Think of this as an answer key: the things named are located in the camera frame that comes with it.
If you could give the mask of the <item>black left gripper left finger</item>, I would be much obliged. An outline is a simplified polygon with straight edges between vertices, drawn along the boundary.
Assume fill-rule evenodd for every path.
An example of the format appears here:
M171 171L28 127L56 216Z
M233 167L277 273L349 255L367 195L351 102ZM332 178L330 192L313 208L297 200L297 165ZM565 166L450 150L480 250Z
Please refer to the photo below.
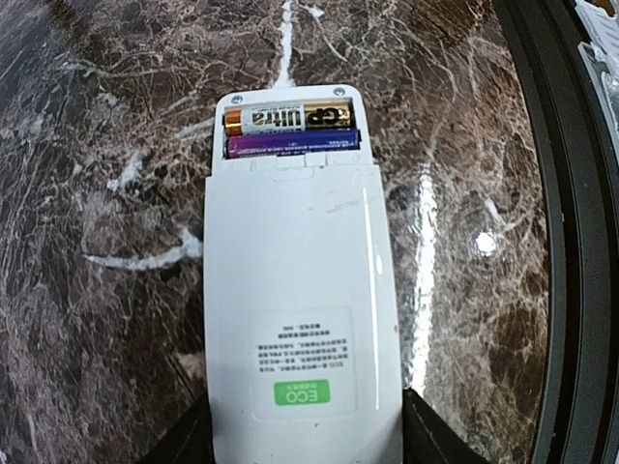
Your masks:
M213 462L209 401L198 398L138 464L210 464Z

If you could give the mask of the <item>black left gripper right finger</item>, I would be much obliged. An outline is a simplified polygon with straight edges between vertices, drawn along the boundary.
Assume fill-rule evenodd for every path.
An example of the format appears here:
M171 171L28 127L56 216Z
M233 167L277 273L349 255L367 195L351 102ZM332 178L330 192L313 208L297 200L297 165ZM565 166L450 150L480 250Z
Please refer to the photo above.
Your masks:
M402 397L404 464L484 464L414 390Z

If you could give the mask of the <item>white remote control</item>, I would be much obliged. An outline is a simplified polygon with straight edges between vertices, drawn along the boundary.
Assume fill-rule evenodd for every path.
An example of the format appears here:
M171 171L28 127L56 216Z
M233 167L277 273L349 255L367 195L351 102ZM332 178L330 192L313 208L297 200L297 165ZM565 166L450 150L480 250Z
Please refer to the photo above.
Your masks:
M229 159L226 110L347 101L354 150ZM205 183L204 323L219 463L399 463L398 310L379 167L357 89L230 94Z

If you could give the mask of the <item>blue AAA battery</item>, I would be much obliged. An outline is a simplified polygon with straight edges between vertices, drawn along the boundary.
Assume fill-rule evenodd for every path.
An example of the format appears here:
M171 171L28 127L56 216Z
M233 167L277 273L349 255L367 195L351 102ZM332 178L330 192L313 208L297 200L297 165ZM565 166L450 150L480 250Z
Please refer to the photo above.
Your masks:
M293 156L311 152L354 150L360 146L357 130L316 130L252 134L230 137L229 159L261 156Z

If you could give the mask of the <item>gold black AAA battery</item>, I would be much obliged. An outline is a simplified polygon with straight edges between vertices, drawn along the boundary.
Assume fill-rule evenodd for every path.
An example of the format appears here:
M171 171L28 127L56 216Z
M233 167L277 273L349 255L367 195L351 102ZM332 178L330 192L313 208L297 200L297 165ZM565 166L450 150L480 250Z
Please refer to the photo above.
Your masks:
M235 107L225 111L228 136L350 129L354 112L347 101L300 101Z

